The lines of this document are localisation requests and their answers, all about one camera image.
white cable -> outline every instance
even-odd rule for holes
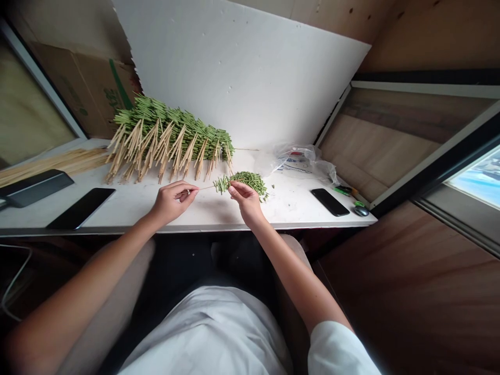
[[[29,247],[25,247],[25,246],[14,246],[14,245],[3,245],[3,244],[0,244],[0,246],[3,246],[3,247],[15,247],[15,248],[25,248],[29,251],[29,254],[28,254],[28,257],[26,258],[26,260],[24,261],[24,263],[22,264],[21,268],[19,268],[19,271],[17,271],[17,274],[14,276],[14,278],[12,279],[12,281],[10,282],[7,290],[5,291],[4,295],[2,296],[2,310],[4,311],[4,313],[8,316],[10,316],[11,318],[13,318],[14,320],[16,321],[21,321],[22,319],[18,318],[17,316],[15,316],[14,314],[12,314],[8,309],[7,309],[7,306],[5,306],[5,301],[7,299],[7,296],[9,295],[9,292],[10,292],[10,289],[12,289],[12,286],[14,285],[14,283],[16,282],[17,278],[19,277],[19,275],[21,274],[21,272],[23,271],[23,269],[25,268],[26,266],[26,263],[28,263],[28,261],[30,260],[31,258],[31,255],[33,254],[33,250],[30,249]]]

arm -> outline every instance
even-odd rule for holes
[[[187,190],[192,193],[180,195]],[[184,181],[160,188],[146,216],[14,329],[7,345],[16,372],[57,371],[144,244],[189,207],[197,190]]]
[[[330,292],[266,220],[260,209],[257,192],[241,182],[232,181],[231,185],[231,199],[239,203],[243,220],[269,257],[309,334],[318,323],[327,320],[339,322],[352,331]]]

smartphone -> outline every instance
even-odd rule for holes
[[[325,189],[314,189],[311,193],[335,216],[349,215],[349,210]]]
[[[101,207],[116,189],[96,187],[86,193],[78,202],[64,211],[47,229],[76,230]]]

computer mouse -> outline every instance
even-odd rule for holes
[[[354,206],[354,212],[360,216],[368,216],[370,214],[370,211],[363,206]]]

bundle of bamboo skewers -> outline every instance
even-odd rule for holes
[[[210,179],[221,159],[228,163],[232,174],[234,148],[229,134],[206,126],[187,111],[169,108],[140,95],[135,98],[135,108],[119,110],[115,123],[119,128],[108,147],[112,147],[108,161],[113,161],[106,177],[108,183],[124,167],[122,182],[129,181],[136,172],[136,182],[141,182],[153,165],[160,165],[158,183],[161,183],[171,160],[170,181],[181,172],[185,178],[192,160],[194,168],[197,166],[195,180],[201,175],[204,160],[210,160],[205,180]]]
[[[107,159],[105,148],[76,149],[57,156],[39,159],[0,172],[0,188],[32,177],[36,174],[58,169],[70,176],[103,166]]]

